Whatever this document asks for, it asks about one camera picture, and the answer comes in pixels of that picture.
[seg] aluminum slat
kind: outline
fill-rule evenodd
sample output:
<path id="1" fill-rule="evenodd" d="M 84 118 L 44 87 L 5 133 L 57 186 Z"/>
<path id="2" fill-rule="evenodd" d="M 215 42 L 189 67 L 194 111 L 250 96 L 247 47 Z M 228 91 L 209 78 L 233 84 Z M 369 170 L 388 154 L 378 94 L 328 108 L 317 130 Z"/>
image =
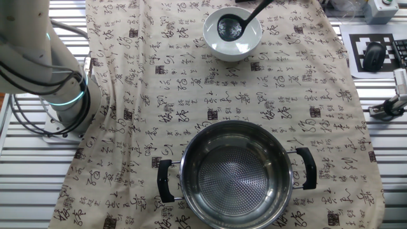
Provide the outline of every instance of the aluminum slat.
<path id="1" fill-rule="evenodd" d="M 392 155 L 392 156 L 403 156 L 407 155 L 407 149 L 406 150 L 383 150 L 383 149 L 375 149 L 375 155 L 376 156 L 381 156 L 381 155 Z"/>
<path id="2" fill-rule="evenodd" d="M 385 163 L 407 163 L 407 156 L 376 156 L 376 160 L 377 160 L 378 163 L 382 163 L 382 164 L 385 164 Z"/>
<path id="3" fill-rule="evenodd" d="M 73 156 L 1 156 L 0 163 L 68 163 L 71 164 Z"/>
<path id="4" fill-rule="evenodd" d="M 407 205 L 407 193 L 384 193 L 386 205 Z"/>
<path id="5" fill-rule="evenodd" d="M 381 89 L 381 88 L 389 88 L 393 89 L 396 87 L 396 83 L 394 82 L 381 82 L 379 85 L 377 82 L 355 82 L 356 89 L 359 88 L 370 88 L 370 89 Z"/>
<path id="6" fill-rule="evenodd" d="M 50 220 L 54 207 L 3 207 L 0 220 Z"/>
<path id="7" fill-rule="evenodd" d="M 0 177 L 0 184 L 62 184 L 64 177 Z"/>
<path id="8" fill-rule="evenodd" d="M 33 111 L 43 112 L 44 111 L 44 108 L 41 105 L 39 105 L 39 106 L 27 105 L 27 106 L 20 106 L 20 107 L 23 112 L 33 112 Z"/>
<path id="9" fill-rule="evenodd" d="M 44 142 L 42 137 L 25 137 L 24 144 L 21 145 L 22 138 L 8 137 L 3 147 L 6 149 L 26 149 L 32 150 L 33 148 L 53 148 L 53 149 L 76 149 L 77 143 L 70 144 L 48 144 Z"/>
<path id="10" fill-rule="evenodd" d="M 59 197 L 59 191 L 0 191 L 2 205 L 51 205 Z"/>
<path id="11" fill-rule="evenodd" d="M 373 100 L 373 99 L 361 99 L 361 105 L 376 105 L 376 104 L 382 104 L 384 101 L 383 100 Z"/>
<path id="12" fill-rule="evenodd" d="M 3 163 L 0 176 L 64 176 L 69 163 Z"/>
<path id="13" fill-rule="evenodd" d="M 403 129 L 400 129 L 400 130 L 387 130 L 387 129 L 384 129 L 384 130 L 375 130 L 375 129 L 373 129 L 373 130 L 369 130 L 369 133 L 370 133 L 370 136 L 371 137 L 373 137 L 373 136 L 382 136 L 382 137 L 387 137 L 388 135 L 393 135 L 393 136 L 396 136 L 396 135 L 400 135 L 400 136 L 405 136 L 405 135 L 407 135 L 407 130 L 403 130 Z"/>
<path id="14" fill-rule="evenodd" d="M 406 164 L 378 164 L 382 176 L 407 176 Z"/>
<path id="15" fill-rule="evenodd" d="M 12 150 L 7 149 L 1 152 L 1 157 L 3 156 L 73 156 L 75 155 L 76 147 L 73 149 L 47 149 L 47 150 Z"/>
<path id="16" fill-rule="evenodd" d="M 386 100 L 396 95 L 394 89 L 356 89 L 360 99 Z"/>
<path id="17" fill-rule="evenodd" d="M 82 36 L 76 36 L 76 37 L 60 37 L 61 41 L 63 43 L 65 42 L 70 42 L 70 41 L 81 41 L 81 42 L 88 42 L 88 40 Z"/>
<path id="18" fill-rule="evenodd" d="M 71 4 L 55 4 L 50 3 L 50 10 L 84 10 L 85 4 L 71 3 Z"/>
<path id="19" fill-rule="evenodd" d="M 72 47 L 67 46 L 68 50 L 75 56 L 86 57 L 89 54 L 89 47 Z"/>
<path id="20" fill-rule="evenodd" d="M 407 183 L 383 184 L 384 192 L 386 191 L 407 191 Z"/>
<path id="21" fill-rule="evenodd" d="M 380 229 L 406 229 L 407 223 L 383 223 Z"/>
<path id="22" fill-rule="evenodd" d="M 404 137 L 371 137 L 371 142 L 375 148 L 405 148 L 407 149 L 407 136 Z"/>
<path id="23" fill-rule="evenodd" d="M 19 228 L 19 229 L 47 229 L 50 224 L 49 220 L 44 220 L 43 222 L 38 221 L 0 221 L 0 228 L 10 229 L 10 228 Z"/>
<path id="24" fill-rule="evenodd" d="M 62 184 L 1 184 L 0 190 L 60 191 Z"/>
<path id="25" fill-rule="evenodd" d="M 85 18 L 85 9 L 69 9 L 69 10 L 50 10 L 49 16 L 51 18 Z"/>
<path id="26" fill-rule="evenodd" d="M 23 106 L 41 106 L 41 102 L 39 101 L 39 99 L 36 100 L 19 100 L 18 103 L 21 105 L 21 107 Z"/>
<path id="27" fill-rule="evenodd" d="M 34 128 L 32 125 L 29 125 L 29 124 L 27 124 L 27 126 L 28 126 L 28 128 Z M 43 122 L 42 124 L 36 124 L 36 126 L 38 127 L 38 128 L 45 128 L 45 122 Z M 15 123 L 15 124 L 9 124 L 8 125 L 8 129 L 9 130 L 27 130 L 27 129 L 25 129 L 25 127 L 23 127 L 23 125 L 21 125 L 21 124 L 17 124 L 17 123 Z"/>
<path id="28" fill-rule="evenodd" d="M 405 207 L 389 207 L 384 211 L 384 221 L 405 219 L 407 216 L 407 208 Z"/>
<path id="29" fill-rule="evenodd" d="M 383 184 L 407 184 L 407 177 L 382 177 L 382 182 Z"/>
<path id="30" fill-rule="evenodd" d="M 400 124 L 407 124 L 407 115 L 403 115 L 400 117 L 396 117 L 391 121 L 381 121 L 370 117 L 369 113 L 364 112 L 364 119 L 366 123 L 400 123 Z"/>

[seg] pot rim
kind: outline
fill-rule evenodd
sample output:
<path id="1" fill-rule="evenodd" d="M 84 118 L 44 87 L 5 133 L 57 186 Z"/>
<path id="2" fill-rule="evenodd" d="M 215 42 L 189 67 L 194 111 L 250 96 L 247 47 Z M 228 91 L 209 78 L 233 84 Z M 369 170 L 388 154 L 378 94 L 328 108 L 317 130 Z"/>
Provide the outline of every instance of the pot rim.
<path id="1" fill-rule="evenodd" d="M 269 133 L 269 131 L 265 130 L 263 127 L 260 127 L 259 125 L 256 125 L 254 123 L 248 122 L 248 121 L 240 121 L 240 120 L 227 120 L 227 121 L 219 121 L 217 123 L 213 123 L 212 125 L 209 125 L 207 127 L 205 127 L 203 130 L 207 130 L 209 128 L 216 128 L 218 126 L 221 125 L 246 125 L 246 126 L 250 126 L 252 128 L 256 128 L 259 131 L 261 131 L 262 133 L 264 133 L 267 137 L 270 138 L 271 141 L 273 141 L 277 147 L 281 150 L 282 154 L 284 155 L 284 158 L 286 159 L 287 162 L 287 166 L 288 166 L 288 172 L 289 172 L 289 177 L 290 177 L 290 182 L 289 182 L 289 187 L 288 187 L 288 193 L 286 196 L 286 199 L 284 200 L 283 206 L 277 211 L 277 213 L 274 215 L 274 217 L 267 219 L 266 221 L 262 222 L 259 225 L 256 226 L 252 226 L 252 227 L 247 227 L 245 229 L 258 229 L 258 228 L 264 228 L 268 225 L 270 225 L 271 223 L 273 223 L 275 220 L 277 220 L 280 215 L 284 212 L 284 210 L 286 209 L 290 199 L 291 199 L 291 193 L 293 192 L 293 182 L 294 182 L 294 177 L 293 177 L 293 168 L 291 166 L 291 161 L 288 157 L 288 153 L 287 151 L 282 147 L 281 143 L 271 134 Z M 186 192 L 185 192 L 185 188 L 184 188 L 184 163 L 185 163 L 185 158 L 186 155 L 190 152 L 190 147 L 193 144 L 193 142 L 199 138 L 201 135 L 203 135 L 204 131 L 201 130 L 199 131 L 199 133 L 197 133 L 195 135 L 194 138 L 192 138 L 192 140 L 190 141 L 190 143 L 187 145 L 187 147 L 184 150 L 184 154 L 181 158 L 181 163 L 179 166 L 179 180 L 180 180 L 180 185 L 181 185 L 181 191 L 184 195 L 184 199 L 186 201 L 186 203 L 188 204 L 188 206 L 191 208 L 191 210 L 194 212 L 194 214 L 201 219 L 204 223 L 206 223 L 207 225 L 211 226 L 212 228 L 215 229 L 225 229 L 225 227 L 219 226 L 217 224 L 212 223 L 211 221 L 207 221 L 206 218 L 202 217 L 202 215 L 200 214 L 200 211 L 194 207 L 193 204 L 191 204 L 191 200 L 190 198 L 187 196 Z"/>

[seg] black pot handle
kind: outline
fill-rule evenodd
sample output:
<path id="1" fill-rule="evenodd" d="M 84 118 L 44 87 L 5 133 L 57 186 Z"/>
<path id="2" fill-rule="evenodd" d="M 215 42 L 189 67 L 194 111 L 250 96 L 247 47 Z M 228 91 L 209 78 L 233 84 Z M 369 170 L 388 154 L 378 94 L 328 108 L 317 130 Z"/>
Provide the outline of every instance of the black pot handle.
<path id="1" fill-rule="evenodd" d="M 157 185 L 158 192 L 160 193 L 160 198 L 163 203 L 170 203 L 174 202 L 175 200 L 184 199 L 183 197 L 174 198 L 174 196 L 170 193 L 170 188 L 168 187 L 168 168 L 173 163 L 179 162 L 172 162 L 172 160 L 161 160 L 158 166 Z"/>
<path id="2" fill-rule="evenodd" d="M 316 189 L 317 187 L 317 166 L 308 148 L 296 148 L 296 152 L 304 159 L 307 180 L 303 184 L 303 190 Z"/>

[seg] metal table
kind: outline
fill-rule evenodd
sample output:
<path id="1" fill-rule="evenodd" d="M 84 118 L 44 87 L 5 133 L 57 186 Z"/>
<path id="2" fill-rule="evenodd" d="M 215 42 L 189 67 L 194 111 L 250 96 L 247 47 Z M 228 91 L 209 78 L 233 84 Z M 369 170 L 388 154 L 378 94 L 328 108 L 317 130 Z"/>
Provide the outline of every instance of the metal table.
<path id="1" fill-rule="evenodd" d="M 407 0 L 398 2 L 400 10 L 390 24 L 407 23 Z M 86 31 L 83 0 L 51 1 L 50 17 Z M 329 20 L 340 37 L 341 22 Z M 356 17 L 349 24 L 365 23 Z M 72 32 L 55 30 L 82 62 L 89 52 L 88 41 Z M 395 95 L 394 80 L 354 81 L 384 185 L 386 210 L 381 229 L 407 228 L 407 114 L 387 123 L 370 118 L 368 106 Z M 47 144 L 17 122 L 7 100 L 8 95 L 0 113 L 0 127 L 4 122 L 0 136 L 0 228 L 47 228 L 77 145 Z M 46 113 L 38 97 L 24 94 L 18 100 L 27 117 L 43 127 Z"/>

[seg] tablecloth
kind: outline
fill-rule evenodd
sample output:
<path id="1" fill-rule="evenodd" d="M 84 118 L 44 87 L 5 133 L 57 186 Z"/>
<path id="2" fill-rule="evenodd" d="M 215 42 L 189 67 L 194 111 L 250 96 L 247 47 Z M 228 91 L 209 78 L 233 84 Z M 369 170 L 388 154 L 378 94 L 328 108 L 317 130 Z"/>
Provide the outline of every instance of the tablecloth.
<path id="1" fill-rule="evenodd" d="M 380 226 L 383 189 L 347 51 L 316 0 L 274 1 L 253 55 L 227 63 L 202 37 L 213 11 L 258 2 L 86 2 L 100 109 L 74 156 L 50 228 L 207 228 L 184 200 L 162 203 L 160 160 L 179 160 L 212 123 L 261 125 L 286 150 L 308 147 L 317 189 L 293 190 L 270 228 Z M 305 181 L 290 156 L 294 185 Z M 181 197 L 179 166 L 170 190 Z"/>

